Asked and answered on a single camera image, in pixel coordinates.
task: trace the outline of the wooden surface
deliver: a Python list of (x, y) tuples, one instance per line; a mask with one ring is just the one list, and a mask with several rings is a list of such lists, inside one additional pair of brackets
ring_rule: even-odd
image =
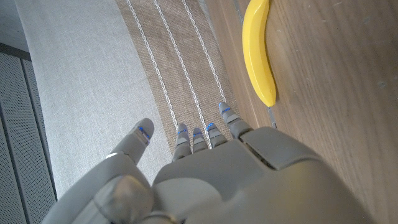
[[(269, 125), (233, 0), (206, 3), (241, 116)], [(398, 223), (398, 1), (272, 1), (266, 43), (278, 129), (317, 151), (378, 223)]]

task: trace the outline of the gray fabric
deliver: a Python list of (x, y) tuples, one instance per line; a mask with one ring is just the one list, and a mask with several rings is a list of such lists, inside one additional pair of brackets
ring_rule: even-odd
[(135, 122), (155, 133), (138, 167), (152, 183), (171, 154), (144, 70), (113, 0), (16, 0), (32, 57), (57, 195)]

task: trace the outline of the beige fabric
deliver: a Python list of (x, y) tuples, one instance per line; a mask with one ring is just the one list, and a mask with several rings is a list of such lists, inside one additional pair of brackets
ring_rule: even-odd
[[(183, 61), (193, 90), (196, 93), (205, 124), (215, 123), (220, 131), (228, 139), (231, 139), (228, 128), (218, 112), (218, 103), (223, 101), (221, 93), (198, 34), (187, 12), (188, 10), (190, 11), (192, 19), (197, 25), (227, 103), (232, 109), (237, 111), (236, 101), (220, 51), (199, 3), (194, 0), (186, 0), (186, 6), (189, 8), (187, 9), (183, 0), (158, 0), (157, 3), (166, 21), (164, 22), (160, 16), (159, 9), (157, 9), (156, 0), (116, 0), (116, 2), (146, 72), (170, 149), (173, 151), (176, 127), (167, 103), (165, 91), (156, 72), (155, 64), (159, 68), (159, 73), (163, 79), (165, 90), (178, 123), (185, 123), (190, 134), (194, 127), (199, 127), (202, 129), (203, 134), (205, 133), (197, 104), (183, 70)], [(142, 27), (147, 46), (136, 19), (138, 19)], [(169, 26), (181, 58), (176, 53), (165, 23)], [(152, 51), (153, 58), (151, 58), (148, 48)]]

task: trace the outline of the banana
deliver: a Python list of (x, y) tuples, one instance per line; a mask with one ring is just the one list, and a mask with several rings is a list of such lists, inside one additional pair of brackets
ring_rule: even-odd
[(266, 22), (269, 0), (251, 0), (243, 20), (243, 55), (254, 91), (271, 107), (276, 101), (274, 78), (267, 60)]

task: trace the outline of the metal mesh panel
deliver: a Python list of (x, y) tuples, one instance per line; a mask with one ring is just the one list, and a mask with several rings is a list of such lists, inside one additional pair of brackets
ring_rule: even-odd
[(23, 200), (31, 223), (40, 223), (55, 202), (42, 143), (18, 58), (0, 54), (0, 103)]
[(0, 180), (0, 223), (26, 223), (1, 121)]
[(40, 104), (39, 91), (37, 90), (36, 77), (35, 77), (35, 73), (33, 71), (33, 65), (32, 65), (32, 62), (23, 60), (23, 66), (24, 66), (25, 72), (26, 72), (26, 77), (27, 77), (26, 81), (29, 83), (30, 94), (32, 95), (32, 100), (33, 100), (34, 108), (36, 111), (37, 121), (39, 122), (37, 124), (37, 126), (42, 133), (43, 144), (44, 144), (43, 145), (44, 153), (46, 153), (46, 155), (47, 155), (47, 159), (49, 161), (49, 165), (50, 165), (50, 169), (51, 169), (49, 145), (47, 143), (47, 138), (45, 135), (42, 105)]

